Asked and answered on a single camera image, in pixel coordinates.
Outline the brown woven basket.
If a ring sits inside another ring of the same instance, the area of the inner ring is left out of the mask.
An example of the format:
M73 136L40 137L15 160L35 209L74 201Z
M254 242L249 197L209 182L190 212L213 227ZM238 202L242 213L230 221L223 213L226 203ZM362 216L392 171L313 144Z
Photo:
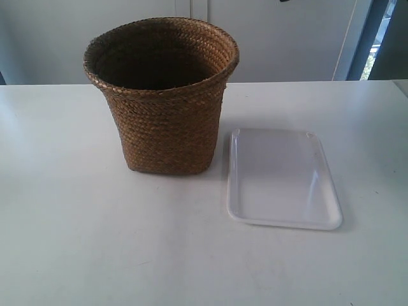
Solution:
M94 38L83 67L108 103L130 170L192 175L213 160L224 90L239 60L223 29L156 17Z

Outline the white rectangular plastic tray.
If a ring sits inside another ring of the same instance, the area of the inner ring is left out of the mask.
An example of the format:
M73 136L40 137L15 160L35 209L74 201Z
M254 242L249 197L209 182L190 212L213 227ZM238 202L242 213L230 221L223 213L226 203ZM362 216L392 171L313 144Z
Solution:
M226 206L257 226L331 231L343 221L323 146L306 131L234 130Z

